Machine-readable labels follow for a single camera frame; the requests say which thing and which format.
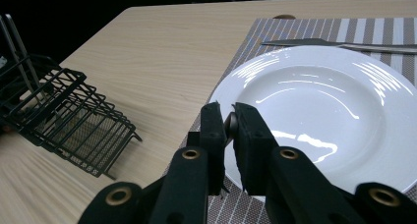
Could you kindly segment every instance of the knife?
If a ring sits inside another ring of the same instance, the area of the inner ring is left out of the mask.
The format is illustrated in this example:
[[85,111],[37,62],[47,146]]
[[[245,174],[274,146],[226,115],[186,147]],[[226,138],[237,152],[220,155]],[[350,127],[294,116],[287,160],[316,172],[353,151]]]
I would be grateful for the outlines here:
[[320,38],[282,39],[262,42],[261,45],[298,46],[298,45],[323,45],[341,47],[351,50],[371,51],[381,53],[417,54],[417,44],[385,45],[385,44],[358,44],[348,42],[326,41]]

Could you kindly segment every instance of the white plate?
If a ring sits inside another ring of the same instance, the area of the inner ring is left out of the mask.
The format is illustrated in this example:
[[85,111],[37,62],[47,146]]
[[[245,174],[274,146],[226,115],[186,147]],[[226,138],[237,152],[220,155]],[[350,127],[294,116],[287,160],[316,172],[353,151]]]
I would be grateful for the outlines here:
[[[417,181],[416,97],[403,75],[369,56],[300,46],[244,63],[210,102],[220,103],[223,120],[236,102],[256,107],[280,145],[304,151],[332,184],[353,194],[361,183],[406,192]],[[225,167],[242,188],[231,145]]]

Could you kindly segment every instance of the striped placemat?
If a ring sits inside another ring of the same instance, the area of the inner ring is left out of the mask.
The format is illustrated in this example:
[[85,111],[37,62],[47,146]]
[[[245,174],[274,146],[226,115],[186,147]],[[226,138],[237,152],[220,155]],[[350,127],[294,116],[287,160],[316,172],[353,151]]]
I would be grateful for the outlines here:
[[[266,40],[316,37],[331,41],[368,44],[414,44],[417,43],[416,31],[417,18],[257,19],[218,83],[246,61],[281,48],[260,45]],[[363,53],[388,64],[417,85],[417,55]],[[199,128],[200,116],[190,131],[198,131]],[[208,223],[269,223],[262,202],[247,196],[227,178],[224,185],[230,191],[229,194],[211,196],[208,199]],[[417,202],[416,187],[407,195]]]

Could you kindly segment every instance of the table surface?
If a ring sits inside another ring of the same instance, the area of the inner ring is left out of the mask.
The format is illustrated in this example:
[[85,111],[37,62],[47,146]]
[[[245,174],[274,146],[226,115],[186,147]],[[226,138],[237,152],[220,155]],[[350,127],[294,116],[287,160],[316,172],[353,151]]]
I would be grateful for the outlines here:
[[[168,166],[256,18],[417,17],[416,0],[273,0],[134,7],[61,67],[85,73],[137,127],[110,169],[141,187]],[[77,223],[104,187],[18,134],[0,137],[0,223]]]

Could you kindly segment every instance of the dish rack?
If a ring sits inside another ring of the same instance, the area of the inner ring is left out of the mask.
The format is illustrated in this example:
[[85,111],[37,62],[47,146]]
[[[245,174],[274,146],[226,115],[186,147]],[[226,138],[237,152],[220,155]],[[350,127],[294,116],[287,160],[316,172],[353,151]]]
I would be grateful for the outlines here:
[[85,74],[29,55],[6,18],[14,39],[1,17],[0,24],[14,61],[0,68],[0,123],[95,177],[115,179],[110,167],[131,139],[141,140],[136,127],[85,83]]

